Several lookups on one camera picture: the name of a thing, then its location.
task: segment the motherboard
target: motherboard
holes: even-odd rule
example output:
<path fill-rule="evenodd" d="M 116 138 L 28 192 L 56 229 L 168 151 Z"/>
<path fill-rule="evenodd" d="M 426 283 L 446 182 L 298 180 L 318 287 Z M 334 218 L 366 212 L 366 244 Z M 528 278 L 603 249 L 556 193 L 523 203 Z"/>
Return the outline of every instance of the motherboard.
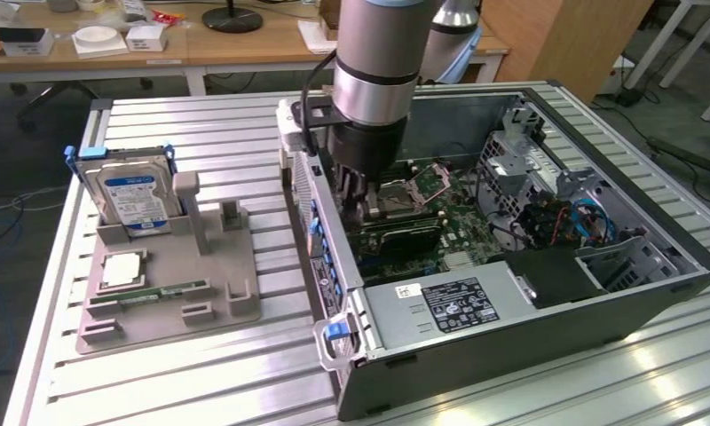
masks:
<path fill-rule="evenodd" d="M 476 266 L 504 252 L 468 175 L 439 159 L 407 162 L 386 175 L 379 198 L 387 214 L 347 233 L 368 286 Z"/>

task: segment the robotic arm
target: robotic arm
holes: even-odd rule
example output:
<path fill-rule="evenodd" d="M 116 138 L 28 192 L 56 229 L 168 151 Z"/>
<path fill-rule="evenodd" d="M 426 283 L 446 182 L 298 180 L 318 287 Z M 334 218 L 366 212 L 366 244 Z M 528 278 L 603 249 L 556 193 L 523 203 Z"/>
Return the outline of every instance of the robotic arm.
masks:
<path fill-rule="evenodd" d="M 398 158 L 419 75 L 460 80 L 482 36 L 480 10 L 482 0 L 343 1 L 332 96 L 340 120 L 326 125 L 346 209 L 380 215 L 379 177 Z M 303 138 L 315 126 L 310 109 L 299 114 Z M 306 145 L 311 151 L 315 144 Z"/>

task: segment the slotted aluminum surface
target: slotted aluminum surface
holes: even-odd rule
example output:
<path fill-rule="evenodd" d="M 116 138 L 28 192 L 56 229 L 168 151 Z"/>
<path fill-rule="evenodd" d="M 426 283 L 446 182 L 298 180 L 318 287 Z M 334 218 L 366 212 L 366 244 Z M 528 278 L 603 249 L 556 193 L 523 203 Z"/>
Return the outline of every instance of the slotted aluminum surface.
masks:
<path fill-rule="evenodd" d="M 710 211 L 565 91 L 526 86 L 710 249 Z M 491 87 L 524 86 L 463 86 Z M 280 98 L 296 96 L 122 100 L 92 112 L 86 144 L 171 143 L 179 169 L 200 172 L 202 208 L 234 198 L 250 209 L 264 315 L 240 329 L 80 356 L 74 348 L 98 212 L 75 182 L 6 424 L 339 424 L 279 179 L 275 108 Z M 564 140 L 547 143 L 568 165 L 584 163 Z M 710 288 L 623 342 L 348 425 L 681 421 L 710 424 Z"/>

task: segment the black desk lamp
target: black desk lamp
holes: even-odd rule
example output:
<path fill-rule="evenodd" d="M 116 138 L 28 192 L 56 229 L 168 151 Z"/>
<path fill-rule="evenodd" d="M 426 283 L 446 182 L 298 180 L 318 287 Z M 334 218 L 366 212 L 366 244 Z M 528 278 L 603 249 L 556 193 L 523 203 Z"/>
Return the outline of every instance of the black desk lamp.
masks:
<path fill-rule="evenodd" d="M 227 0 L 227 7 L 203 14 L 203 23 L 223 33 L 248 33 L 263 27 L 263 17 L 250 9 L 235 7 L 235 0 Z"/>

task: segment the blue cable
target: blue cable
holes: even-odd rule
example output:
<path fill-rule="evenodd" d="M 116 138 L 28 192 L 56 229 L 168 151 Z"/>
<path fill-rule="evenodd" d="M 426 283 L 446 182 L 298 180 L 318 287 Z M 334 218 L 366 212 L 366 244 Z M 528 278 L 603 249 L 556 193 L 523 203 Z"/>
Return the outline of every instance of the blue cable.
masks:
<path fill-rule="evenodd" d="M 3 299 L 3 295 L 0 294 L 0 311 L 4 316 L 6 320 L 6 334 L 8 335 L 8 348 L 6 350 L 6 354 L 0 358 L 0 367 L 4 365 L 4 363 L 11 359 L 11 356 L 14 355 L 14 351 L 16 349 L 16 334 L 14 332 L 14 324 L 11 321 L 11 317 L 8 315 L 8 309 L 6 307 L 6 301 Z"/>
<path fill-rule="evenodd" d="M 3 225 L 14 225 L 15 221 L 16 220 L 4 220 L 0 218 L 0 224 Z M 14 249 L 24 233 L 24 228 L 20 223 L 16 222 L 16 225 L 14 225 L 14 227 L 16 228 L 16 234 L 14 236 L 14 240 L 8 243 L 8 245 L 0 249 L 0 258 L 7 255 L 8 252 Z"/>
<path fill-rule="evenodd" d="M 605 212 L 605 209 L 595 202 L 595 200 L 592 200 L 589 198 L 579 199 L 573 203 L 575 209 L 573 209 L 573 213 L 571 215 L 571 218 L 575 221 L 575 223 L 577 224 L 579 233 L 581 233 L 581 235 L 584 235 L 587 238 L 589 238 L 589 236 L 591 236 L 589 231 L 587 230 L 584 225 L 579 222 L 579 211 L 577 211 L 577 208 L 579 207 L 585 207 L 585 206 L 589 206 L 589 207 L 595 208 L 595 210 L 597 210 L 599 213 L 603 215 L 603 218 L 605 219 L 605 226 L 608 227 L 609 238 L 615 241 L 616 237 L 617 237 L 617 235 L 616 235 L 616 223 L 609 219 L 608 213 Z"/>

